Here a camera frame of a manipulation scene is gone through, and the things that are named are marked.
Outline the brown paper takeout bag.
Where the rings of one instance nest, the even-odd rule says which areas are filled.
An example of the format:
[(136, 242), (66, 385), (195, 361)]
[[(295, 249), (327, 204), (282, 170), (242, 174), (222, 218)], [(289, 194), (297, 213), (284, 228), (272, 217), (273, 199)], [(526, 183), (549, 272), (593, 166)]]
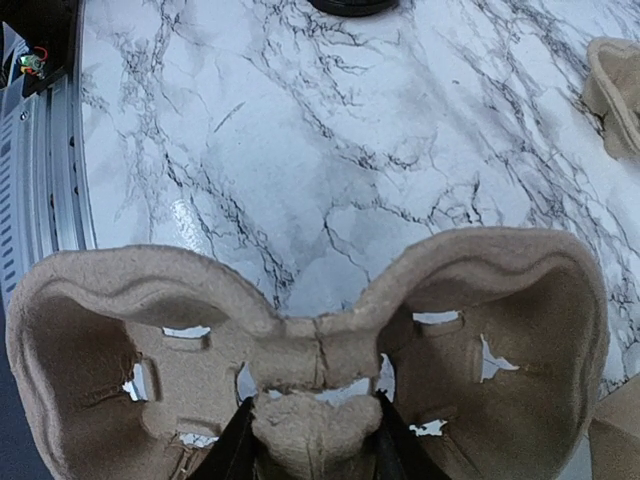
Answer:
[(639, 377), (600, 401), (589, 426), (592, 478), (637, 480), (639, 455)]

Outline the brown cardboard cup carrier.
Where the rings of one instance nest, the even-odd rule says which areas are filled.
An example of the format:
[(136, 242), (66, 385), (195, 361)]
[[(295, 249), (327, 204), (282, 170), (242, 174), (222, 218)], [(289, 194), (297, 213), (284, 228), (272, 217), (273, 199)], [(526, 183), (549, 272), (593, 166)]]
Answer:
[(606, 152), (639, 158), (639, 44), (597, 37), (587, 47), (590, 71), (582, 99), (602, 121)]

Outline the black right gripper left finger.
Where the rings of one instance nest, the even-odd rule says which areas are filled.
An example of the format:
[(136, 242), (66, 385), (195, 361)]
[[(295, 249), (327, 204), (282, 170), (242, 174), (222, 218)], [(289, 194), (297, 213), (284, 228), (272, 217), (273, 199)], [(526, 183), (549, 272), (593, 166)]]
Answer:
[(254, 480), (257, 441), (252, 431), (253, 398), (244, 399), (222, 435), (194, 471), (194, 480)]

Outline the black plastic cup lid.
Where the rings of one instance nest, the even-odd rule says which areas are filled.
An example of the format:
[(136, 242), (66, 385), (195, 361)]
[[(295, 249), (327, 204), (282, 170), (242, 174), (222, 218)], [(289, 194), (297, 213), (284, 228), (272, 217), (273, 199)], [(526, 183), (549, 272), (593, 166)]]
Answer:
[(372, 16), (396, 7), (398, 0), (309, 0), (317, 10), (338, 17)]

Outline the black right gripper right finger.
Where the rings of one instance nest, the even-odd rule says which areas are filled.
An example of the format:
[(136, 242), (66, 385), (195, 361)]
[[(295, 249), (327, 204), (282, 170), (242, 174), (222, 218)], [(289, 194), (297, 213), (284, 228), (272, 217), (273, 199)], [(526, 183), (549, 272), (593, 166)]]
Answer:
[(376, 455), (375, 479), (380, 480), (449, 480), (450, 477), (421, 447), (417, 436), (404, 423), (387, 398), (377, 390), (382, 419), (374, 434)]

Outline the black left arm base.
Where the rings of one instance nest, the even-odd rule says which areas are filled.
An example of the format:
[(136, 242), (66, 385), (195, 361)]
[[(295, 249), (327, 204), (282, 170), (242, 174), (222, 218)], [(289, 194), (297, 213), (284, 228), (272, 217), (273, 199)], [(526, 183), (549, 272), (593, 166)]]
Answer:
[(81, 1), (2, 1), (1, 22), (26, 43), (16, 66), (25, 83), (22, 96), (39, 94), (71, 74), (77, 52)]

